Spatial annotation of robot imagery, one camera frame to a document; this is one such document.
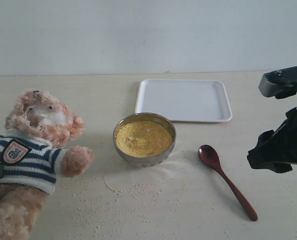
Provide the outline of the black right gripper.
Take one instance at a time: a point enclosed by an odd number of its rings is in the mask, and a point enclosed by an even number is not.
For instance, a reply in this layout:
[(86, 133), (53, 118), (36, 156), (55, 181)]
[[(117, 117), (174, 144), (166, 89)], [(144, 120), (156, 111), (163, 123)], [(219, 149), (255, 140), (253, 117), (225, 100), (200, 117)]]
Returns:
[[(286, 114), (281, 130), (280, 148), (286, 161), (297, 164), (297, 107)], [(293, 170), (290, 163), (280, 162), (281, 151), (272, 141), (273, 130), (261, 133), (256, 146), (247, 153), (247, 160), (253, 170), (270, 170), (277, 174), (288, 173)]]

